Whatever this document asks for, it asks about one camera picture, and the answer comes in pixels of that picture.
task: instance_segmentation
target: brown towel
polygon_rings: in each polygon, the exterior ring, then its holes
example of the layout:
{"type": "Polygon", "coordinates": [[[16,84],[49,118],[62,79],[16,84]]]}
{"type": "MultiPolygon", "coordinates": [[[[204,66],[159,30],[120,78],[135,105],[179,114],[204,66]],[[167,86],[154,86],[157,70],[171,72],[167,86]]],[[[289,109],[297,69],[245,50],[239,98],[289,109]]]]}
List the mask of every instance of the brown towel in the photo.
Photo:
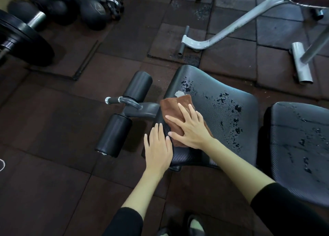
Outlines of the brown towel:
{"type": "MultiPolygon", "coordinates": [[[[185,119],[183,117],[183,114],[181,112],[181,110],[178,107],[178,103],[180,103],[181,105],[183,105],[183,107],[188,111],[188,113],[191,115],[190,109],[188,108],[188,105],[191,104],[193,106],[193,108],[195,109],[193,103],[192,103],[192,98],[191,95],[184,95],[181,96],[179,98],[167,98],[167,99],[163,99],[160,101],[160,107],[161,107],[161,111],[162,111],[162,116],[164,121],[170,126],[171,131],[176,132],[178,135],[183,136],[184,135],[184,131],[182,130],[182,128],[180,128],[178,125],[176,125],[175,123],[169,121],[168,119],[166,119],[166,115],[178,118],[179,120],[185,122],[185,119]]],[[[208,128],[206,121],[204,121],[204,124],[209,132],[209,134],[214,137],[210,131],[210,129],[208,128]]],[[[172,143],[175,147],[187,147],[185,144],[175,140],[175,139],[171,139],[172,143]]]]}

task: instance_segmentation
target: forearm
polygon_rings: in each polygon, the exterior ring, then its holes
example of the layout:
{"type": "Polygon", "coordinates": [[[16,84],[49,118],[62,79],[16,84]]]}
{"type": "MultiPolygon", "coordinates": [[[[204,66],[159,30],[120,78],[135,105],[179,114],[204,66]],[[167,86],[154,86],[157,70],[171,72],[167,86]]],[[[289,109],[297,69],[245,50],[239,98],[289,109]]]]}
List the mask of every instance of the forearm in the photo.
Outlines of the forearm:
{"type": "Polygon", "coordinates": [[[142,178],[129,195],[122,207],[130,207],[137,211],[143,218],[145,218],[146,210],[150,204],[151,198],[155,189],[158,186],[162,176],[145,170],[142,178]]]}
{"type": "Polygon", "coordinates": [[[262,188],[275,182],[217,139],[211,139],[203,151],[228,175],[249,203],[262,188]]]}

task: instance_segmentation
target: left hand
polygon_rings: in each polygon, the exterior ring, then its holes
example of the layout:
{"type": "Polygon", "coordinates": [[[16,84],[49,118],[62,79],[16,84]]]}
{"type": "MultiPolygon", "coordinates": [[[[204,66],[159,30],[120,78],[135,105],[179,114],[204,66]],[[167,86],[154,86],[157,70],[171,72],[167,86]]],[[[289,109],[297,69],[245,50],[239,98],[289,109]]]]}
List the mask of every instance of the left hand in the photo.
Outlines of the left hand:
{"type": "Polygon", "coordinates": [[[145,171],[159,175],[162,178],[165,171],[169,168],[173,156],[171,140],[169,136],[165,138],[162,124],[155,124],[150,132],[149,141],[150,143],[147,140],[147,134],[145,134],[145,171]]]}

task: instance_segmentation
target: rubber gym floor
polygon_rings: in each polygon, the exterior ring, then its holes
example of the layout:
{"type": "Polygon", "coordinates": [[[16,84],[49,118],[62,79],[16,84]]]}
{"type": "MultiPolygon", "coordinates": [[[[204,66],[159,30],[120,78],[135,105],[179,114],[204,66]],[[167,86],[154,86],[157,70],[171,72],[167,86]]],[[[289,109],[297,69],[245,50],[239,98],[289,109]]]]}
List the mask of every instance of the rubber gym floor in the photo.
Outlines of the rubber gym floor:
{"type": "MultiPolygon", "coordinates": [[[[54,47],[54,64],[33,68],[14,58],[0,67],[0,232],[2,235],[101,235],[140,179],[143,135],[152,121],[133,119],[117,159],[94,146],[138,70],[153,77],[145,101],[159,102],[176,69],[192,64],[217,80],[255,95],[260,125],[278,101],[329,108],[329,46],[312,65],[314,84],[292,78],[292,42],[309,45],[329,23],[291,4],[270,10],[202,53],[172,54],[186,25],[195,39],[209,38],[263,0],[125,0],[125,13],[100,32],[78,20],[49,24],[42,35],[54,47]]],[[[310,205],[329,221],[329,210],[310,205]]],[[[185,211],[199,214],[209,235],[270,235],[220,170],[167,171],[152,198],[143,235],[174,226],[185,211]]]]}

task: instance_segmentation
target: gray metal tube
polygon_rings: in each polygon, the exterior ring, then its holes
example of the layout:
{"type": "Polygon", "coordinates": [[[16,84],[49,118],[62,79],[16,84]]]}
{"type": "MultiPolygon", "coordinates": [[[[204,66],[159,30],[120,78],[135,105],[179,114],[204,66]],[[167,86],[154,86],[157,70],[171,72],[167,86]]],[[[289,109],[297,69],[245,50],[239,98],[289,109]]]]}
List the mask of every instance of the gray metal tube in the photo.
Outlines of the gray metal tube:
{"type": "Polygon", "coordinates": [[[317,53],[322,49],[322,47],[328,42],[328,40],[329,40],[329,25],[312,43],[312,45],[310,45],[310,47],[300,58],[300,61],[304,64],[308,64],[314,58],[314,56],[317,55],[317,53]]]}
{"type": "Polygon", "coordinates": [[[187,35],[184,35],[182,39],[182,43],[184,43],[187,47],[190,47],[192,49],[204,50],[212,46],[213,44],[221,41],[222,39],[233,33],[235,30],[244,26],[248,22],[252,21],[262,13],[266,12],[267,10],[288,2],[289,0],[265,0],[260,5],[250,10],[248,13],[237,19],[235,22],[233,22],[231,25],[220,31],[218,34],[216,34],[209,40],[196,41],[187,37],[187,35]]]}
{"type": "Polygon", "coordinates": [[[47,16],[43,12],[39,11],[39,13],[37,13],[27,25],[34,29],[39,26],[39,24],[43,22],[46,18],[47,16]]]}

